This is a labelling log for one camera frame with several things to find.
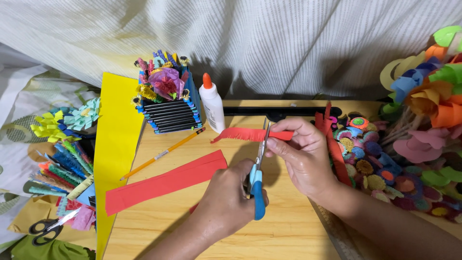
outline metal ruler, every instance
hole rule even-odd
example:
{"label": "metal ruler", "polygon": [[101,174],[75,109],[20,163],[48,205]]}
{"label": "metal ruler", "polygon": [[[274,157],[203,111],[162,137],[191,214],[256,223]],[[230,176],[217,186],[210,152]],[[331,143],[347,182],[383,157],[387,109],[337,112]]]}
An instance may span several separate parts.
{"label": "metal ruler", "polygon": [[330,213],[325,208],[318,206],[310,198],[308,198],[318,215],[324,229],[327,232],[332,244],[342,260],[365,260],[361,255],[358,247],[354,243],[344,223],[334,214]]}

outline wooden desk surface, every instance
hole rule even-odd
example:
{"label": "wooden desk surface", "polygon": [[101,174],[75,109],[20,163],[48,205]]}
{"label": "wooden desk surface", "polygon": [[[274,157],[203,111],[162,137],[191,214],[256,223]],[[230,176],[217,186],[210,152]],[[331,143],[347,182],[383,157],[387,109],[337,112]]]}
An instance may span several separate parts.
{"label": "wooden desk surface", "polygon": [[[225,106],[325,106],[325,100],[225,100]],[[357,111],[365,116],[376,115],[379,102],[333,101],[343,113]],[[264,117],[226,117],[226,126],[262,127]],[[221,149],[228,165],[243,158],[255,158],[258,143],[223,139],[215,144],[210,140],[218,134],[208,127],[204,133],[175,149],[161,160],[128,179],[128,184],[163,174],[185,163]],[[136,154],[133,167],[156,156],[182,140],[190,132],[155,135],[147,125]],[[199,260],[339,260],[319,218],[308,199],[293,186],[284,162],[278,158],[264,158],[263,183],[270,205],[265,217],[252,221],[236,234],[225,238],[203,252]],[[171,194],[150,199],[117,214],[103,259],[136,259],[144,250],[157,245],[188,216],[188,209],[202,197],[208,182]],[[462,228],[425,214],[419,214],[462,239]],[[366,259],[389,259],[370,241],[349,229],[351,236]]]}

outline left hand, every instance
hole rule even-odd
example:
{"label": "left hand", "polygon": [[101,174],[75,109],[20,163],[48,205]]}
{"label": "left hand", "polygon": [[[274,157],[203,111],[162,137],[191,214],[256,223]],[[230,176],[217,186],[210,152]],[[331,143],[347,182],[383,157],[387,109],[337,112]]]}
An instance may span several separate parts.
{"label": "left hand", "polygon": [[[215,243],[243,228],[255,217],[255,200],[248,199],[243,188],[245,177],[255,162],[244,159],[236,165],[218,170],[199,205],[188,218],[197,225],[202,235]],[[262,190],[265,206],[269,204],[267,192]]]}

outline glue bottle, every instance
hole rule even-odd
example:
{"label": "glue bottle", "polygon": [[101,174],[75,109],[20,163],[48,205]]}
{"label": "glue bottle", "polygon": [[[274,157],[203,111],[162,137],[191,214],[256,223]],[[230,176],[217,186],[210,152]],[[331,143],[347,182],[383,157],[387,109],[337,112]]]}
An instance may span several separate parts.
{"label": "glue bottle", "polygon": [[223,102],[218,95],[217,86],[212,83],[210,76],[204,73],[202,78],[204,84],[199,88],[202,104],[208,124],[217,133],[221,133],[225,127],[225,115],[223,113]]}

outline white sheet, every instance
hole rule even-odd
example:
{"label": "white sheet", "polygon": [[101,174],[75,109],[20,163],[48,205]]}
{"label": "white sheet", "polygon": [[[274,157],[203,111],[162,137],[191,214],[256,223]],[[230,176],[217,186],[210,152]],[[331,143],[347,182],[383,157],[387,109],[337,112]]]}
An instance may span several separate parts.
{"label": "white sheet", "polygon": [[0,42],[95,86],[163,49],[227,98],[376,99],[388,62],[461,19],[456,0],[3,0]]}

